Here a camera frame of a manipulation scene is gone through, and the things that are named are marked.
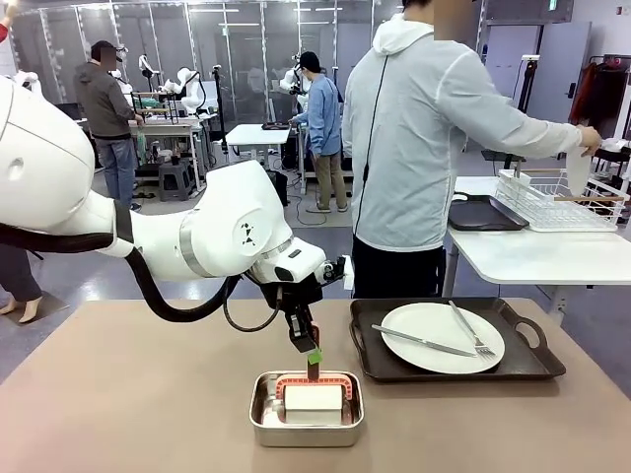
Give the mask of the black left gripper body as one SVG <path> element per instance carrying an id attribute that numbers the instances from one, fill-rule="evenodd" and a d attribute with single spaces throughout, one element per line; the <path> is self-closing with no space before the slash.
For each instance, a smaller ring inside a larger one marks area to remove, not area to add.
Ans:
<path id="1" fill-rule="evenodd" d="M 322 286 L 315 275 L 309 275 L 299 283 L 267 283 L 259 286 L 272 309 L 278 308 L 286 319 L 297 314 L 301 319 L 312 321 L 310 305 L 322 300 Z"/>

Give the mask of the person's right hand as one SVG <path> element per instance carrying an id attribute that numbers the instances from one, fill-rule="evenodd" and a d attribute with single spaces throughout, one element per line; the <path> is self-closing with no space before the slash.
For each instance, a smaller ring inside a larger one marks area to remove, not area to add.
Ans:
<path id="1" fill-rule="evenodd" d="M 600 148 L 602 141 L 600 134 L 591 126 L 577 125 L 577 129 L 581 133 L 579 148 L 582 150 L 582 155 L 592 157 Z"/>

